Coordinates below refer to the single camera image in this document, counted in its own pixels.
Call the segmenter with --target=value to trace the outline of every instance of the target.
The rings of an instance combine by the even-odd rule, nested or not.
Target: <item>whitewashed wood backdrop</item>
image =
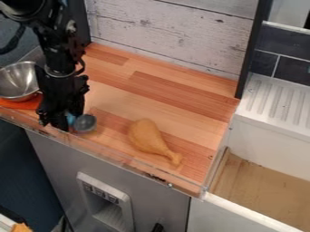
[[[94,42],[237,79],[258,0],[85,0]]]

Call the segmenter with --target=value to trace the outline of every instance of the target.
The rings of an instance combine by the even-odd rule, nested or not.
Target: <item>plastic chicken leg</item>
[[[129,128],[128,136],[133,146],[140,151],[165,156],[175,166],[182,160],[181,154],[167,147],[154,121],[149,119],[135,121]]]

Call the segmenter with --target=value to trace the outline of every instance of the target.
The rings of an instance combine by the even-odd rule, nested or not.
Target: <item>metal bowl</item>
[[[34,62],[20,62],[0,70],[0,98],[11,102],[23,102],[37,95]]]

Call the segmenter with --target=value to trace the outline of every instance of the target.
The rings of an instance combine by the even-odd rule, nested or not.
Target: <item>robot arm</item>
[[[44,51],[44,69],[36,67],[43,93],[37,113],[43,125],[51,123],[63,131],[69,130],[66,116],[82,115],[84,94],[89,91],[84,71],[84,45],[76,36],[76,24],[68,8],[58,0],[0,0],[0,13],[31,27]],[[77,63],[82,65],[75,70]]]

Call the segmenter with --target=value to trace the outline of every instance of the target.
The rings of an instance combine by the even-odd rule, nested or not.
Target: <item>black cable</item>
[[[17,31],[15,32],[15,35],[9,41],[9,43],[7,43],[5,47],[0,48],[0,54],[10,53],[12,50],[14,50],[17,47],[19,40],[22,38],[24,31],[25,26],[20,24]]]

